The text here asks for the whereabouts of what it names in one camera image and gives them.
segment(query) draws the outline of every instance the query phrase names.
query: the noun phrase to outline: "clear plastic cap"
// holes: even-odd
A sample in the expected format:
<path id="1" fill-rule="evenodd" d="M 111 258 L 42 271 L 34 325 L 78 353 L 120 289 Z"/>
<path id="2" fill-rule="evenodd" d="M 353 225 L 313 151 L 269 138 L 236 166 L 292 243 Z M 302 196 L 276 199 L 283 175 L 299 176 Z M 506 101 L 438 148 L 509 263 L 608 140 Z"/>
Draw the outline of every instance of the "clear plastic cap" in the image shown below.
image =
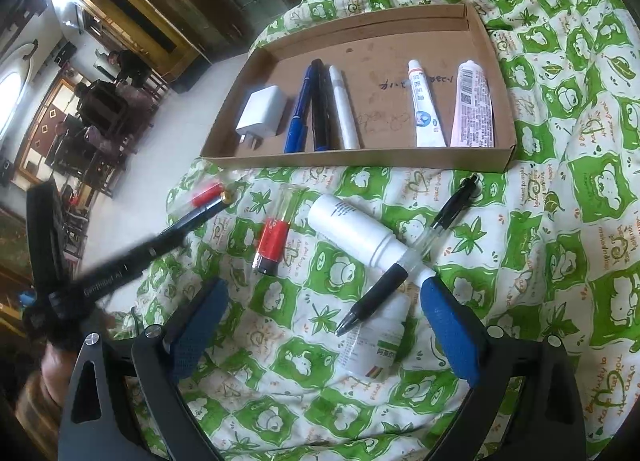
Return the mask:
<path id="1" fill-rule="evenodd" d="M 409 299 L 409 296 L 396 291 L 391 297 L 386 299 L 384 305 L 379 311 L 376 311 L 375 315 L 397 322 L 404 322 L 409 313 L 410 306 L 411 299 Z"/>

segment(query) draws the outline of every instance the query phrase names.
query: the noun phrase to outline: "cardboard tray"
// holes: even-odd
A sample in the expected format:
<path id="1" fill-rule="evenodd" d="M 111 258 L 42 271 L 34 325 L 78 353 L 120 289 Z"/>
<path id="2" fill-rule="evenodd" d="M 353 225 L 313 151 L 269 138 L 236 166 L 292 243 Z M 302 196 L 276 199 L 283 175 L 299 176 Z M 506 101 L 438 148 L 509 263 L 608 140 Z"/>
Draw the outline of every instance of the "cardboard tray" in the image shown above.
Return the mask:
<path id="1" fill-rule="evenodd" d="M 305 152 L 282 154 L 293 102 L 315 58 L 345 76 L 363 149 L 313 152 L 308 114 Z M 408 62 L 420 61 L 431 81 L 446 142 L 450 142 L 458 66 L 484 69 L 494 108 L 495 147 L 416 148 Z M 278 134 L 255 150 L 239 145 L 235 127 L 251 91 L 278 85 L 289 96 Z M 339 149 L 337 128 L 332 144 Z M 223 103 L 201 155 L 223 168 L 332 165 L 429 167 L 503 172 L 516 146 L 513 115 L 494 47 L 473 8 L 409 6 L 326 22 L 256 49 Z"/>

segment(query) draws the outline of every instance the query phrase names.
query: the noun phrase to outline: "metal screw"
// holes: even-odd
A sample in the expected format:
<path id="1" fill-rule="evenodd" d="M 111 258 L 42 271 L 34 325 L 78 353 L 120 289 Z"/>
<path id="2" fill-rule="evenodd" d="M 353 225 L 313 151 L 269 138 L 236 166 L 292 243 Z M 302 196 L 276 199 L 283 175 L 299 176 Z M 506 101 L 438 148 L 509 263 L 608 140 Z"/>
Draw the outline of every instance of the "metal screw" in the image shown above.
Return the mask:
<path id="1" fill-rule="evenodd" d="M 556 335 L 549 335 L 546 337 L 546 341 L 553 347 L 560 347 L 562 345 L 562 341 Z"/>
<path id="2" fill-rule="evenodd" d="M 234 202 L 234 195 L 228 190 L 223 190 L 220 194 L 220 199 L 225 205 L 231 205 Z"/>
<path id="3" fill-rule="evenodd" d="M 151 324 L 145 329 L 145 336 L 147 338 L 156 338 L 162 334 L 162 326 L 159 324 Z"/>
<path id="4" fill-rule="evenodd" d="M 493 338 L 502 338 L 504 336 L 504 331 L 500 326 L 489 326 L 486 332 Z"/>
<path id="5" fill-rule="evenodd" d="M 84 339 L 84 343 L 88 346 L 95 346 L 98 342 L 100 342 L 100 335 L 98 335 L 98 333 L 89 333 Z"/>

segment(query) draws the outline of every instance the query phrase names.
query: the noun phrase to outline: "white marker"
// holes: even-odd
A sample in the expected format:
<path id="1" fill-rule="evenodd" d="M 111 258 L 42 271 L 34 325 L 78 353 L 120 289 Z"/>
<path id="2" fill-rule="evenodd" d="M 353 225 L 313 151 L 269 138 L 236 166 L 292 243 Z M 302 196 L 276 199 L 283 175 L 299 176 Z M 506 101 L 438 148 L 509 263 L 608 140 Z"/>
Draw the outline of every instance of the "white marker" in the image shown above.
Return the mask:
<path id="1" fill-rule="evenodd" d="M 431 99 L 427 77 L 417 60 L 409 61 L 409 82 L 414 98 L 415 146 L 447 147 L 436 107 Z"/>
<path id="2" fill-rule="evenodd" d="M 340 139 L 342 140 L 343 149 L 359 149 L 358 132 L 351 111 L 349 102 L 349 94 L 344 85 L 344 79 L 340 70 L 335 67 L 329 67 L 329 75 L 331 76 L 331 85 L 334 88 L 335 112 L 338 115 L 338 125 L 340 126 Z"/>

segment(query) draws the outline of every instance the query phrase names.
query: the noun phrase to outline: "red glue stick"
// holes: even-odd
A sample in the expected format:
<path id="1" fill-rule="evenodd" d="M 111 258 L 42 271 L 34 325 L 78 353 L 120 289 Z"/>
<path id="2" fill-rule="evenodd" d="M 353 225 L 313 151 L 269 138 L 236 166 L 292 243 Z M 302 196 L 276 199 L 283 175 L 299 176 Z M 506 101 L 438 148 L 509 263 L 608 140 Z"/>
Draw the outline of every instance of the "red glue stick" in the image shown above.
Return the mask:
<path id="1" fill-rule="evenodd" d="M 239 171 L 221 170 L 214 176 L 202 174 L 190 191 L 184 192 L 171 203 L 167 212 L 175 218 L 182 218 L 192 210 L 200 208 L 223 191 L 232 189 L 233 184 L 241 177 Z"/>
<path id="2" fill-rule="evenodd" d="M 298 202 L 299 187 L 283 185 L 278 190 L 273 208 L 264 223 L 264 229 L 254 257 L 253 269 L 264 275 L 276 276 L 287 243 L 289 225 Z"/>

